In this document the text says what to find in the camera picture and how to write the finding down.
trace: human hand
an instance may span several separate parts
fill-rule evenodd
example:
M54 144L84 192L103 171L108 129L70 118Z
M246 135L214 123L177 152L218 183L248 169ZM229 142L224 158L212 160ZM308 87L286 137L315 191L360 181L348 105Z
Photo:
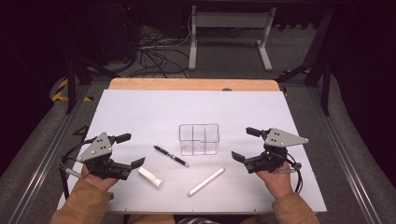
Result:
M281 167L279 167L279 170L289 169L290 165L286 161ZM275 199L281 198L293 192L290 182L290 173L279 173L277 171L268 173L267 171L259 171L256 173L256 175L264 181L265 186L275 197Z
M96 175L90 175L88 172L87 166L84 164L82 166L81 175L85 176L83 179L99 188L100 190L107 192L111 187L113 187L117 182L119 182L116 178L106 178L102 179Z

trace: person's arm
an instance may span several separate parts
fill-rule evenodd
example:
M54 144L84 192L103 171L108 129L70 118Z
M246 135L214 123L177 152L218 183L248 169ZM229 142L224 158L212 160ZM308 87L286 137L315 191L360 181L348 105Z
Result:
M288 170L290 165L284 162L279 169ZM293 192L290 174L266 171L259 171L256 174L264 181L265 186L276 199L272 206L280 224L318 223L318 219L309 205L299 194Z
M112 193L107 191L118 179L88 175L85 165L81 174L86 177L78 180L64 206L53 214L51 224L97 224L102 221L112 198Z

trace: clear plastic container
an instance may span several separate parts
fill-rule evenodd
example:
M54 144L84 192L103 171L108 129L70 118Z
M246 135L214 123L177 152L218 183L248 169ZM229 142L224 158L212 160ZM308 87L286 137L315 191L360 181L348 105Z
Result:
M181 124L178 127L181 155L213 155L218 152L218 124Z

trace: brown jacket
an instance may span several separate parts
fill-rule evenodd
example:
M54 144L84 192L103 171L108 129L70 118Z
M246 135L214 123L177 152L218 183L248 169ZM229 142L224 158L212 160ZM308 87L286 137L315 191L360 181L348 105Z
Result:
M111 193L103 192L95 186L80 179L73 188L64 206L56 211L51 224L99 224L107 210ZM288 194L272 204L276 219L281 224L318 223L317 217L304 199L297 193ZM171 215L131 216L129 223L134 224L174 224ZM257 217L250 218L243 224L260 223Z

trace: forearm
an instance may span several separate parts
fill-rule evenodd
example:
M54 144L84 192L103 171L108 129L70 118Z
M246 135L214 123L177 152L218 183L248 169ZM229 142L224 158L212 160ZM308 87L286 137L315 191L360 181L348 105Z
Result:
M111 195L80 179L64 206L52 216L51 223L100 223Z
M315 213L297 193L290 193L275 200L273 209L280 224L318 223Z

